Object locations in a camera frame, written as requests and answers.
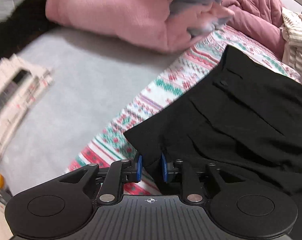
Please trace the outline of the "black pants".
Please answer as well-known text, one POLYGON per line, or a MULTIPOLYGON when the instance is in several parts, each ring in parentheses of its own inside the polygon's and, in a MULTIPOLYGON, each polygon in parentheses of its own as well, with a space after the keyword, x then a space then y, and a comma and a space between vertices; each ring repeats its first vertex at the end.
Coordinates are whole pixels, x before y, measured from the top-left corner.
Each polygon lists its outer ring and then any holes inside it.
POLYGON ((210 162, 291 195, 302 193, 302 85, 227 46, 218 65, 127 141, 164 188, 161 158, 210 162))

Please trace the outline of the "patterned bed sheet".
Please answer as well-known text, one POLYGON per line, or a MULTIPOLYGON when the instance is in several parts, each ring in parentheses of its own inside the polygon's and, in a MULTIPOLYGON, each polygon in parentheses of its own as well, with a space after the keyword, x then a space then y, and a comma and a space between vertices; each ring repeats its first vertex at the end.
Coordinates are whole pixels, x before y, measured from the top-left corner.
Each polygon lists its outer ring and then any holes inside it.
POLYGON ((297 70, 277 59, 259 42, 232 27, 214 31, 180 55, 166 70, 124 107, 76 156, 67 172, 90 163, 109 167, 122 159, 132 160, 136 154, 124 132, 150 118, 174 102, 218 64, 227 45, 234 46, 252 60, 275 73, 302 84, 297 70))

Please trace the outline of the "light pink folded blanket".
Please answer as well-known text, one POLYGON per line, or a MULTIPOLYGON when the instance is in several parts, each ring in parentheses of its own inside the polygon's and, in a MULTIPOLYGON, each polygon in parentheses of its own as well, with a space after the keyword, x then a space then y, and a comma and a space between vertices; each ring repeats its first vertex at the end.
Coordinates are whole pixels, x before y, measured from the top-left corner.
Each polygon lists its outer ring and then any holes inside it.
POLYGON ((234 16, 222 0, 47 0, 45 13, 59 25, 163 53, 189 48, 234 16))

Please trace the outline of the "striped beige folded bedding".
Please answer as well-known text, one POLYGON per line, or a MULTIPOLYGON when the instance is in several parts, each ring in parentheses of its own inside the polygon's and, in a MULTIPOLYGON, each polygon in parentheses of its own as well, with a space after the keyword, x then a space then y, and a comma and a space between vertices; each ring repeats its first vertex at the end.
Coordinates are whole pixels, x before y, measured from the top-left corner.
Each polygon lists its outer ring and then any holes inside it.
POLYGON ((282 8, 282 37, 285 40, 282 62, 293 68, 302 80, 302 14, 282 8))

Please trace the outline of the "mauve pink comforter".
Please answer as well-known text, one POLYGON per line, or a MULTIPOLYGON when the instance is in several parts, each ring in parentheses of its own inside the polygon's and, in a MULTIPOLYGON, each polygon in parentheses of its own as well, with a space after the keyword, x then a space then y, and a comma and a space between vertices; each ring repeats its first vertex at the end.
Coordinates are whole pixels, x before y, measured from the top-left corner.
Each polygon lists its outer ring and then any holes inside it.
POLYGON ((256 40, 282 59, 285 40, 280 30, 283 24, 280 0, 222 0, 222 6, 234 12, 227 25, 256 40))

